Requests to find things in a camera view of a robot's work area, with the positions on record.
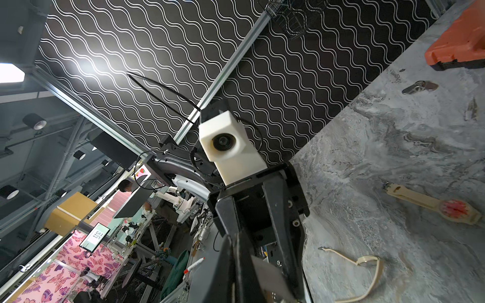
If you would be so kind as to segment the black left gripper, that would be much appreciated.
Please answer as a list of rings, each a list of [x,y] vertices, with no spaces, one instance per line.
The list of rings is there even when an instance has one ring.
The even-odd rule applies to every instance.
[[[226,186],[209,197],[208,206],[222,237],[246,236],[256,275],[269,302],[309,302],[302,257],[302,216],[309,208],[293,166],[284,162]]]

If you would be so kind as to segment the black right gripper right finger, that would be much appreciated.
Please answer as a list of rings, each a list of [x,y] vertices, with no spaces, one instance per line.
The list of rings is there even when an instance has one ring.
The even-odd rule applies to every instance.
[[[239,232],[234,241],[234,263],[236,302],[265,302],[243,232]]]

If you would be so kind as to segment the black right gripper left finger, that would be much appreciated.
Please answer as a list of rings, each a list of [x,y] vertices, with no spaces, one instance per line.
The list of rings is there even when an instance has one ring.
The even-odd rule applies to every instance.
[[[212,276],[205,280],[209,283],[204,293],[199,296],[200,302],[234,302],[235,260],[231,238],[226,235],[214,265]]]

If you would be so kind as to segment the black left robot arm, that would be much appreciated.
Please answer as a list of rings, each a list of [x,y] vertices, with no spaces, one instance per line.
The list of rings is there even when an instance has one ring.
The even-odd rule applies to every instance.
[[[187,274],[189,302],[311,302],[303,271],[310,214],[289,162],[268,165],[228,101],[202,109],[190,151],[171,137],[147,163],[163,184],[204,200],[221,239]]]

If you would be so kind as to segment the small metal clasp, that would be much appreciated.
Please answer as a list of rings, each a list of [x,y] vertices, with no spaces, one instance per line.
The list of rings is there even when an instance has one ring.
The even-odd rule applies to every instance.
[[[403,91],[402,91],[402,94],[413,95],[415,93],[424,92],[424,91],[432,92],[432,91],[437,90],[438,87],[439,87],[439,85],[436,84],[436,83],[433,83],[433,82],[418,81],[418,82],[415,82],[413,85],[411,85],[407,88],[404,88]]]

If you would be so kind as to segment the red plastic tool case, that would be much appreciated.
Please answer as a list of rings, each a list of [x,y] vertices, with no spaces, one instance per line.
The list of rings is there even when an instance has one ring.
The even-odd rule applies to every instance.
[[[484,68],[484,1],[474,1],[424,54],[437,71]]]

